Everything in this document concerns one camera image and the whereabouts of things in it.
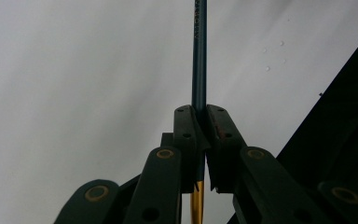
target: black mechanism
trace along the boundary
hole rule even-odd
[[[200,3],[206,1],[196,0],[196,18],[206,16]],[[358,223],[358,49],[277,159],[248,147],[224,108],[204,110],[177,108],[173,133],[162,135],[140,175],[120,187],[85,184],[56,223],[181,223],[181,194],[197,186],[205,151],[211,189],[233,194],[228,223]]]

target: gray background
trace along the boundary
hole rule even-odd
[[[190,104],[193,7],[0,1],[0,223],[52,223],[84,183],[140,174]],[[210,0],[207,101],[277,155],[357,46],[358,1]],[[205,223],[232,214],[206,194]]]

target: black plastic part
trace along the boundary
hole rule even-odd
[[[231,219],[228,221],[227,224],[240,224],[240,222],[238,221],[237,215],[234,213],[234,215],[232,215]]]
[[[105,224],[116,221],[118,185],[93,180],[80,187],[62,208],[56,224]]]
[[[261,223],[332,223],[268,151],[244,147],[240,155],[235,195],[240,198],[249,191]],[[245,219],[239,215],[247,207],[235,208],[238,219]]]
[[[235,166],[240,150],[246,146],[228,112],[216,105],[207,105],[207,138],[212,144],[206,151],[211,189],[232,193],[237,173]]]
[[[180,223],[181,152],[158,147],[150,152],[123,223]]]
[[[163,135],[162,142],[169,142],[169,136]],[[202,165],[200,158],[210,145],[190,105],[183,105],[174,112],[173,146],[182,152],[182,193],[192,193]]]
[[[140,175],[137,175],[133,179],[127,181],[125,184],[118,188],[117,196],[117,211],[115,215],[116,223],[122,223],[124,217],[127,214],[128,207],[132,199],[133,192],[135,192],[136,186],[138,185]]]

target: brass insert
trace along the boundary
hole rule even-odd
[[[261,160],[264,158],[265,154],[264,152],[257,150],[257,149],[250,149],[248,151],[248,156],[255,160]]]
[[[84,197],[91,203],[97,203],[109,194],[107,186],[99,185],[92,187],[86,191]]]
[[[157,156],[161,159],[169,159],[173,156],[173,152],[169,149],[162,149],[157,152]]]
[[[334,196],[336,196],[336,198],[345,203],[358,204],[358,194],[350,189],[335,187],[331,189],[331,192]]]

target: screw hole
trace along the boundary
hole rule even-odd
[[[142,213],[144,221],[156,221],[159,217],[159,211],[156,208],[146,208]]]
[[[297,209],[293,213],[293,216],[297,218],[298,220],[305,222],[305,223],[311,223],[312,222],[312,216],[307,210],[304,209]]]

